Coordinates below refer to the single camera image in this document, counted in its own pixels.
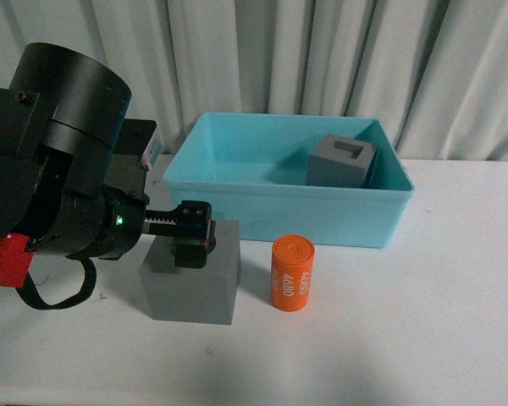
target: orange can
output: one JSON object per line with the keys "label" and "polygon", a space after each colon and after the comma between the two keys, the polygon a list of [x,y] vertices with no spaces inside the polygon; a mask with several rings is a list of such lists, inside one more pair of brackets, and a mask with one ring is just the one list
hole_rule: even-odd
{"label": "orange can", "polygon": [[283,235],[273,243],[271,301],[277,309],[297,311],[305,307],[311,289],[314,244],[297,235]]}

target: white table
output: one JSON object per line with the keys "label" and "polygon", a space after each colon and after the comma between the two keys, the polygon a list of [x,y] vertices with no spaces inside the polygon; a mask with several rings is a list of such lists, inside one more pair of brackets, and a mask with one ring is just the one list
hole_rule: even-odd
{"label": "white table", "polygon": [[[508,404],[508,163],[404,163],[417,190],[389,247],[317,246],[296,313],[269,303],[271,244],[254,241],[232,326],[146,315],[150,238],[97,261],[95,293],[72,310],[0,288],[0,403]],[[152,208],[168,209],[154,172]],[[49,301],[82,275],[44,256],[31,272]]]}

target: gray block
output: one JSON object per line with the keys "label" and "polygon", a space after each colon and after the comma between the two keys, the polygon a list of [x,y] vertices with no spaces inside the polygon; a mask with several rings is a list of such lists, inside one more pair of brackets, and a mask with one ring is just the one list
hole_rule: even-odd
{"label": "gray block", "polygon": [[377,149],[369,142],[328,134],[309,155],[306,184],[368,188]]}
{"label": "gray block", "polygon": [[216,222],[216,246],[202,269],[177,268],[169,237],[156,237],[139,270],[155,320],[231,324],[240,274],[239,222]]}

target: black strap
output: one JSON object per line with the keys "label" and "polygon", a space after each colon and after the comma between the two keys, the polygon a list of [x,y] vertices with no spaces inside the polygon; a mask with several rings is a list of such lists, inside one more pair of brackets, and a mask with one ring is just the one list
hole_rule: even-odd
{"label": "black strap", "polygon": [[36,284],[32,280],[30,273],[26,275],[25,284],[22,288],[16,288],[20,298],[30,307],[37,310],[56,310],[68,309],[84,302],[91,297],[96,286],[96,267],[89,258],[77,259],[85,268],[85,280],[80,291],[71,298],[56,304],[47,304],[37,291]]}

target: blue storage bin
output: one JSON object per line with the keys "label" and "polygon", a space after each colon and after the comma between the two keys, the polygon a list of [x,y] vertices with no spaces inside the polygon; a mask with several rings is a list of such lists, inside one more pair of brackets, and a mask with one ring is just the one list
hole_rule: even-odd
{"label": "blue storage bin", "polygon": [[[326,134],[378,145],[371,189],[305,186],[309,152]],[[371,118],[205,113],[163,179],[175,203],[205,200],[214,219],[239,220],[242,239],[298,233],[375,248],[388,244],[414,190]]]}

